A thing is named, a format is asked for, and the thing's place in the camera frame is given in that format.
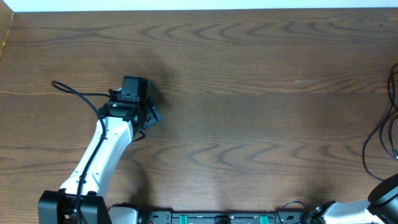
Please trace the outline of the black cable blue connector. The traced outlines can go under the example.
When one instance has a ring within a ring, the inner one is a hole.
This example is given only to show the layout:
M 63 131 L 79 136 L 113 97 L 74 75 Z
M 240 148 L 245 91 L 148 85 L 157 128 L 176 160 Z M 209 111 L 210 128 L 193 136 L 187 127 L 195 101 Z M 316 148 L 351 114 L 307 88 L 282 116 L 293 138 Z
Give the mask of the black cable blue connector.
M 397 146 L 394 144 L 393 125 L 397 121 L 397 88 L 395 77 L 397 75 L 397 64 L 394 64 L 390 70 L 387 79 L 387 94 L 390 107 L 386 116 L 383 118 L 379 129 L 379 140 L 381 146 L 387 154 L 394 160 L 397 160 Z

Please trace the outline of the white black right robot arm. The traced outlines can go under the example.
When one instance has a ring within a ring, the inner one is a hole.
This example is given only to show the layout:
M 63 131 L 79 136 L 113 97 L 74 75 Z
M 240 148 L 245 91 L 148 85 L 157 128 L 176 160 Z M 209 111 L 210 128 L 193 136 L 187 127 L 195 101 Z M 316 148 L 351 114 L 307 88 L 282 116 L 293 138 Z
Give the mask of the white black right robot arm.
M 397 175 L 378 184 L 367 199 L 350 203 L 330 201 L 305 218 L 309 224 L 397 224 Z

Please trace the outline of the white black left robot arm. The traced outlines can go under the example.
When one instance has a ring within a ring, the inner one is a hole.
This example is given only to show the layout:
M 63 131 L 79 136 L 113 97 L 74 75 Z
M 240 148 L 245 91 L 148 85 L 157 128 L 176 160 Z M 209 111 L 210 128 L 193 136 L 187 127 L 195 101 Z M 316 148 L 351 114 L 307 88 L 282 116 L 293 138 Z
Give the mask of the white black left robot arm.
M 46 190 L 38 202 L 40 223 L 144 223 L 138 209 L 105 204 L 114 171 L 130 143 L 145 138 L 144 130 L 161 120 L 154 105 L 154 84 L 125 76 L 121 88 L 109 90 L 97 116 L 96 130 L 83 157 L 58 191 Z

